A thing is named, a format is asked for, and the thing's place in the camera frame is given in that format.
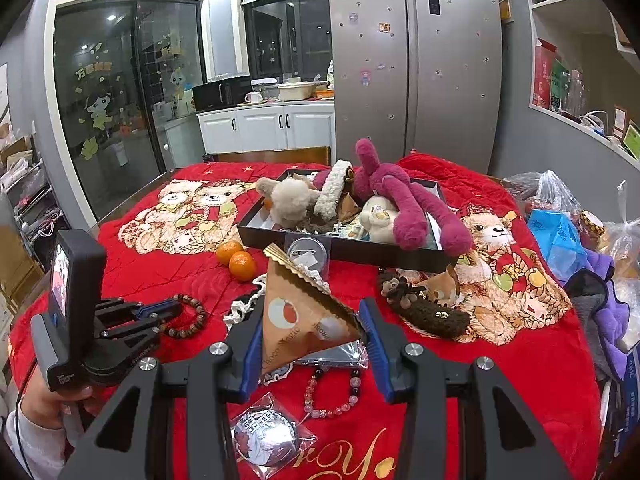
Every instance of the open box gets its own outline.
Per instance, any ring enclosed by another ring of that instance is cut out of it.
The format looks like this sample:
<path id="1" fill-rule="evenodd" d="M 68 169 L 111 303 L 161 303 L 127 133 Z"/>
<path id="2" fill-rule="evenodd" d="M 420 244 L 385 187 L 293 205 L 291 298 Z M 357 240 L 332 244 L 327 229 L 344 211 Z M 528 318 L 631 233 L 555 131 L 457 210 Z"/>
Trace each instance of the open box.
<path id="1" fill-rule="evenodd" d="M 277 180 L 284 180 L 289 175 L 297 173 L 311 175 L 313 170 L 288 169 Z M 440 186 L 433 180 L 412 178 L 434 195 L 444 201 Z M 284 248 L 285 238 L 308 236 L 304 233 L 289 230 L 274 229 L 274 222 L 269 211 L 263 205 L 264 199 L 252 206 L 238 224 L 238 232 L 242 243 L 248 247 L 263 250 L 274 242 Z M 336 236 L 314 235 L 314 237 L 329 238 L 331 243 L 331 258 L 356 264 L 375 265 L 378 267 L 395 267 L 398 269 L 423 270 L 424 272 L 443 272 L 449 264 L 455 264 L 457 258 L 446 254 L 440 245 L 440 228 L 431 215 L 427 215 L 429 236 L 423 248 L 415 251 L 404 251 L 397 245 L 381 244 L 366 240 L 352 240 Z"/>

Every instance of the white container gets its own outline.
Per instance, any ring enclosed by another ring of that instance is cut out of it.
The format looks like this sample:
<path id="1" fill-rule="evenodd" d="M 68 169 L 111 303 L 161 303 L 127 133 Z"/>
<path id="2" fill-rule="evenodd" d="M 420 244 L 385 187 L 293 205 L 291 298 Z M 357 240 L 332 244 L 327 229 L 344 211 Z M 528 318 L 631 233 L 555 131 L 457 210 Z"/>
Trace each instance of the white container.
<path id="1" fill-rule="evenodd" d="M 281 101 L 303 101 L 309 99 L 314 94 L 316 84 L 313 81 L 302 81 L 300 83 L 283 83 L 278 85 L 280 93 L 278 99 Z"/>

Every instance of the device screen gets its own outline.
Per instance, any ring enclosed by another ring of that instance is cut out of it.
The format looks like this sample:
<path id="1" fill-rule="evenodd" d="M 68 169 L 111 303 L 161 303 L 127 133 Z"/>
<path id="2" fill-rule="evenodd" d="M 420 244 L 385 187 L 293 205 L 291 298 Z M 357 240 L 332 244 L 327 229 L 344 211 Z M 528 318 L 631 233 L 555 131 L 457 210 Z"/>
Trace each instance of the device screen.
<path id="1" fill-rule="evenodd" d="M 53 275 L 51 277 L 51 289 L 58 302 L 60 312 L 66 317 L 66 286 L 69 276 L 69 258 L 62 246 L 56 247 L 53 258 Z"/>

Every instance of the purple cloth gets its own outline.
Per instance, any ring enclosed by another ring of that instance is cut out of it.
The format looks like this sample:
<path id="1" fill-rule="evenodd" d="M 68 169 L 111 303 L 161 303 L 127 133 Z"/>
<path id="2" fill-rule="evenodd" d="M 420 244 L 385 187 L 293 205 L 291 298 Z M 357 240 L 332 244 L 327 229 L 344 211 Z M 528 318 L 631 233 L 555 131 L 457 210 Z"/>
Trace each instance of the purple cloth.
<path id="1" fill-rule="evenodd" d="M 600 344 L 607 360 L 613 366 L 620 379 L 625 376 L 626 354 L 616 347 L 616 341 L 625 335 L 629 324 L 629 306 L 618 301 L 611 278 L 614 266 L 613 258 L 606 254 L 595 253 L 585 249 L 587 263 L 585 268 L 600 276 L 607 285 L 607 301 L 594 314 L 593 319 L 598 325 Z"/>

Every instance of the black cable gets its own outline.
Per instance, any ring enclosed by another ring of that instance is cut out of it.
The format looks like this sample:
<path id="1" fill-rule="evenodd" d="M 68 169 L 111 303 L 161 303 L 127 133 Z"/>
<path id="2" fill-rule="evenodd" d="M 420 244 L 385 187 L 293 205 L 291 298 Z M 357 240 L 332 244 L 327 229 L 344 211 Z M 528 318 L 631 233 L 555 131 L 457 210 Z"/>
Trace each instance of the black cable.
<path id="1" fill-rule="evenodd" d="M 36 361 L 36 358 L 33 358 L 33 361 L 31 362 L 31 365 L 29 366 L 29 371 L 27 372 L 27 374 L 24 377 L 24 381 L 22 382 L 22 386 L 20 387 L 20 392 L 18 393 L 18 397 L 17 399 L 15 399 L 15 439 L 18 441 L 18 447 L 20 448 L 20 454 L 22 455 L 22 461 L 24 462 L 24 466 L 27 468 L 27 473 L 29 473 L 29 476 L 31 478 L 34 479 L 33 473 L 31 472 L 31 468 L 29 467 L 29 462 L 27 462 L 27 457 L 24 454 L 24 448 L 22 447 L 22 441 L 20 440 L 20 425 L 18 424 L 18 415 L 20 413 L 20 399 L 22 398 L 22 396 L 24 395 L 24 391 L 27 387 L 27 384 L 29 384 L 29 378 L 31 377 L 31 374 L 33 373 L 33 371 L 35 370 L 36 364 L 38 362 Z"/>

